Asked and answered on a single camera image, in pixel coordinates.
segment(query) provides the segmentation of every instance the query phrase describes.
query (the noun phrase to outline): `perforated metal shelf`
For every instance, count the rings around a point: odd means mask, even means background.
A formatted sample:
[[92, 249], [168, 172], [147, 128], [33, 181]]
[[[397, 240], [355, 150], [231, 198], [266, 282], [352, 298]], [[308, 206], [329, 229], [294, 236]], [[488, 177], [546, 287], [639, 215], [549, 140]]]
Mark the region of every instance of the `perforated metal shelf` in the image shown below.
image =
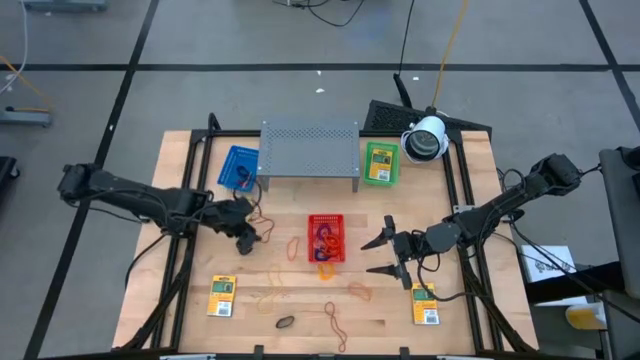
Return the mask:
[[264, 190], [271, 177], [360, 179], [357, 121], [268, 120], [262, 122], [258, 180]]

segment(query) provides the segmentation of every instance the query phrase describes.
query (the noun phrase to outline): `yellow package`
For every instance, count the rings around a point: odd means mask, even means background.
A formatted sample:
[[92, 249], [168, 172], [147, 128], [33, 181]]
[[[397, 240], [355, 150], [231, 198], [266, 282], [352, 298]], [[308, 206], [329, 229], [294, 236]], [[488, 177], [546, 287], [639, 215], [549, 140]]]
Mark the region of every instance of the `yellow package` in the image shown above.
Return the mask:
[[371, 153], [369, 178], [380, 181], [391, 181], [391, 159], [393, 159], [392, 151], [374, 148]]
[[209, 293], [207, 315], [231, 317], [233, 299], [236, 295], [236, 277], [214, 275]]
[[[427, 288], [435, 292], [435, 285], [427, 283]], [[438, 304], [422, 288], [419, 283], [414, 283], [411, 288], [411, 301], [413, 302], [413, 323], [415, 325], [439, 325]]]

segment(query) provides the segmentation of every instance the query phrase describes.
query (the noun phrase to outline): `wooden tabletop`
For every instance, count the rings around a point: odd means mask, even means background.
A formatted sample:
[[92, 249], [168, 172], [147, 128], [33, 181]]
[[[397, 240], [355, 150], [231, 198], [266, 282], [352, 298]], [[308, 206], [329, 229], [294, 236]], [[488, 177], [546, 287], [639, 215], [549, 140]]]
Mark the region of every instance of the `wooden tabletop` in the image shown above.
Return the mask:
[[[190, 132], [166, 132], [153, 186], [179, 187], [185, 165]], [[487, 134], [463, 133], [465, 154], [476, 202], [481, 204], [500, 193], [495, 163]], [[397, 138], [361, 139], [364, 154], [368, 141], [398, 143]], [[209, 165], [207, 189], [216, 199], [231, 197], [229, 190], [217, 185], [218, 175], [229, 148], [240, 145], [257, 149], [258, 137], [217, 137]], [[457, 164], [455, 149], [452, 162]], [[201, 149], [196, 159], [200, 159]], [[248, 256], [238, 254], [235, 239], [215, 234], [200, 227], [195, 259], [187, 296], [187, 305], [180, 342], [182, 352], [252, 353], [254, 345], [264, 345], [266, 353], [337, 353], [339, 339], [332, 331], [324, 305], [336, 305], [340, 327], [348, 334], [346, 353], [398, 354], [402, 346], [411, 354], [473, 354], [469, 315], [465, 299], [438, 304], [440, 325], [414, 325], [411, 298], [400, 281], [390, 276], [365, 273], [367, 268], [392, 264], [391, 246], [360, 251], [360, 247], [375, 238], [384, 226], [383, 216], [392, 214], [398, 231], [426, 229], [450, 214], [450, 204], [442, 161], [415, 165], [404, 155], [398, 183], [391, 188], [360, 184], [357, 193], [351, 191], [351, 181], [344, 179], [271, 180], [268, 193], [263, 194], [265, 216], [275, 221], [271, 240], [256, 244]], [[198, 161], [194, 169], [199, 169]], [[462, 186], [456, 173], [459, 198]], [[346, 227], [346, 262], [336, 265], [337, 274], [330, 280], [318, 277], [316, 266], [309, 264], [306, 250], [307, 217], [309, 214], [344, 214]], [[259, 232], [266, 224], [256, 225]], [[511, 237], [508, 227], [498, 232]], [[286, 247], [292, 237], [300, 237], [298, 255], [287, 260]], [[136, 252], [158, 237], [155, 225], [142, 227]], [[122, 311], [116, 329], [114, 346], [128, 341], [158, 302], [169, 241], [145, 255], [131, 273]], [[492, 237], [485, 245], [489, 273], [496, 304], [522, 338], [537, 348], [531, 314], [524, 292], [521, 273], [513, 245]], [[425, 262], [435, 266], [435, 259]], [[414, 281], [415, 262], [407, 263]], [[213, 275], [237, 276], [237, 293], [231, 318], [207, 316], [207, 301]], [[273, 287], [268, 276], [279, 276], [281, 293], [257, 302]], [[436, 294], [448, 296], [463, 289], [460, 264], [456, 251], [442, 256], [436, 273], [424, 273], [427, 282], [434, 282]], [[347, 287], [358, 282], [372, 289], [367, 302], [349, 293]], [[484, 344], [491, 347], [486, 314], [477, 301], [483, 328]], [[293, 326], [276, 329], [276, 321], [294, 315]], [[168, 345], [174, 309], [168, 311], [163, 343]]]

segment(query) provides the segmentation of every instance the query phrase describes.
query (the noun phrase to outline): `white camera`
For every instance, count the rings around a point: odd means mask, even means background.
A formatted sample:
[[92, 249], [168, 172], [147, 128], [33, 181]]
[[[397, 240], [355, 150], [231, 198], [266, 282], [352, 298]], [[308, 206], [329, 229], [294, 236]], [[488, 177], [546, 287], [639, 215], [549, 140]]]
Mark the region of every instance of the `white camera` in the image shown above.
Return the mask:
[[400, 145], [411, 162], [421, 164], [439, 158], [449, 149], [445, 131], [444, 122], [430, 115], [417, 124], [409, 124], [409, 130], [400, 137]]

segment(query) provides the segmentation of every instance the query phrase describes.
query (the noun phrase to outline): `concrete floor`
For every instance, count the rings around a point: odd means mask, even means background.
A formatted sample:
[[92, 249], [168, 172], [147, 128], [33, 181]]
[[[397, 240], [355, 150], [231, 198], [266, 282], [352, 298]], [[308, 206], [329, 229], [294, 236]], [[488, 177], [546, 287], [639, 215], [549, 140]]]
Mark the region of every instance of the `concrete floor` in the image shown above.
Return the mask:
[[[101, 14], [29, 14], [34, 64], [126, 64], [149, 0], [112, 0]], [[160, 0], [141, 64], [393, 63], [410, 1], [367, 0], [346, 28], [268, 0]], [[620, 63], [640, 63], [633, 0], [591, 0]], [[437, 63], [461, 1], [416, 2], [405, 59]], [[354, 2], [318, 9], [345, 18]], [[0, 55], [21, 61], [20, 7], [0, 3]], [[578, 1], [473, 1], [451, 63], [606, 64]], [[0, 73], [4, 79], [7, 73]], [[49, 129], [0, 126], [0, 154], [18, 158], [22, 177], [0, 208], [0, 354], [23, 355], [75, 214], [55, 187], [64, 164], [91, 162], [124, 72], [27, 71], [55, 104]], [[162, 133], [205, 126], [214, 111], [225, 129], [256, 129], [270, 117], [363, 121], [371, 99], [399, 104], [390, 71], [137, 72], [105, 168], [149, 182]], [[403, 73], [414, 106], [433, 94], [435, 72]], [[626, 73], [640, 91], [640, 74]], [[323, 88], [324, 93], [316, 93]], [[22, 85], [2, 106], [38, 105]], [[502, 168], [527, 171], [552, 153], [586, 169], [602, 148], [638, 145], [638, 128], [611, 72], [447, 72], [438, 107], [493, 126]], [[562, 199], [526, 207], [521, 229], [542, 244], [569, 245], [574, 260], [617, 258], [602, 178], [591, 175]], [[87, 219], [41, 356], [107, 351], [138, 227], [92, 213]]]

